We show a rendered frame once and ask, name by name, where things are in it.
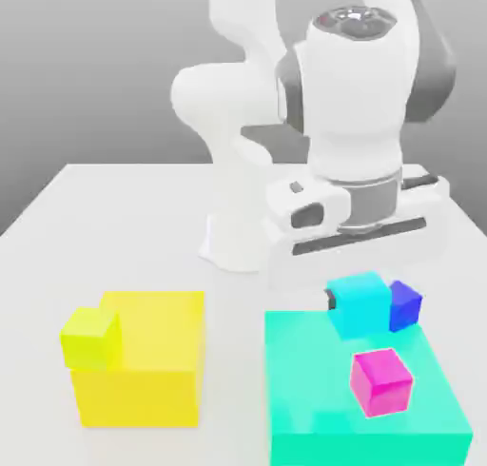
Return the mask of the small blue cube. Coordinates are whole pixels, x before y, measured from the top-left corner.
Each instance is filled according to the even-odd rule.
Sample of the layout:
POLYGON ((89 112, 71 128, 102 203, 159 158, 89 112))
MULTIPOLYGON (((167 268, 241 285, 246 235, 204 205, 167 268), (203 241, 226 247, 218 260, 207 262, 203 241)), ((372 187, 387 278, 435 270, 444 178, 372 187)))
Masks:
POLYGON ((390 290, 392 301, 389 330, 398 332, 416 324, 419 320, 422 295, 401 281, 393 281, 390 290))

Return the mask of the small cyan cube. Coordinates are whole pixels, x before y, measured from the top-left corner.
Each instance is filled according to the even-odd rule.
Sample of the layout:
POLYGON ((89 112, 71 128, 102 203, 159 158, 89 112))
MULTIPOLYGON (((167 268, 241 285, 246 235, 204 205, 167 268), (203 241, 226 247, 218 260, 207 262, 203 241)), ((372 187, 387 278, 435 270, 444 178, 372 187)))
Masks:
POLYGON ((375 272, 329 281, 335 307, 329 318, 343 340, 366 338, 389 331, 392 292, 375 272))

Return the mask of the large yellow box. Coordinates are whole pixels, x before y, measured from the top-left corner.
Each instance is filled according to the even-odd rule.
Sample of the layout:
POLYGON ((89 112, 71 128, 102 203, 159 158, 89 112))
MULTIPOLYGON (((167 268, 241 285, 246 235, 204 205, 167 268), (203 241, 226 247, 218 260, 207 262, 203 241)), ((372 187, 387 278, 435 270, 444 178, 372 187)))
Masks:
POLYGON ((83 426, 194 428, 205 365, 202 291, 107 291, 96 307, 117 310, 123 363, 70 370, 83 426))

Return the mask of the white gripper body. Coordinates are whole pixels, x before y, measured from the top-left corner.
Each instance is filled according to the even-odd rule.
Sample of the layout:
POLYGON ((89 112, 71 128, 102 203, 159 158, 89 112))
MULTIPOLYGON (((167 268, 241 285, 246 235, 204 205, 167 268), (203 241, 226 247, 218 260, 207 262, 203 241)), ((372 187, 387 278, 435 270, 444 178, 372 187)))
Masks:
POLYGON ((390 272, 438 253, 450 184, 433 174, 325 182, 291 174, 266 189, 265 272, 278 289, 390 272))

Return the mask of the large teal box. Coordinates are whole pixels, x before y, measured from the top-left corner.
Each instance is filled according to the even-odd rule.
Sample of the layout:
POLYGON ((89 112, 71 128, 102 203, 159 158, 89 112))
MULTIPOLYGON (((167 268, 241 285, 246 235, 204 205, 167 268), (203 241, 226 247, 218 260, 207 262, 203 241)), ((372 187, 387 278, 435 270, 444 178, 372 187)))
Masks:
POLYGON ((419 325, 342 340, 322 311, 264 316, 270 466, 463 466, 473 431, 419 325), (352 358, 394 349, 413 375, 407 411, 364 415, 352 358))

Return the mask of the small yellow-green cube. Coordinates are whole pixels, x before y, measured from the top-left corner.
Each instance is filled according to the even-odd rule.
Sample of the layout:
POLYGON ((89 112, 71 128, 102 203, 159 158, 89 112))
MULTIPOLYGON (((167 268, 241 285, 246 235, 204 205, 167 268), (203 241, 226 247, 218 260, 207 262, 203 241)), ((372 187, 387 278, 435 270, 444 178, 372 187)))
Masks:
POLYGON ((60 332, 65 365, 70 370, 106 371, 123 363, 122 328, 117 310, 79 307, 60 332))

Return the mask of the small magenta cube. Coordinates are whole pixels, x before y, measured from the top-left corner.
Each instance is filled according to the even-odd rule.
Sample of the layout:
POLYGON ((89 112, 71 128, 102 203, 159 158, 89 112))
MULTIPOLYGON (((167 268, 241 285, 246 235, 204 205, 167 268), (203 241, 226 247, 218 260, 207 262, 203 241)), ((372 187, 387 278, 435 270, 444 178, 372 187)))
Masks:
POLYGON ((393 348, 353 355, 349 385, 367 418, 408 409, 414 378, 393 348))

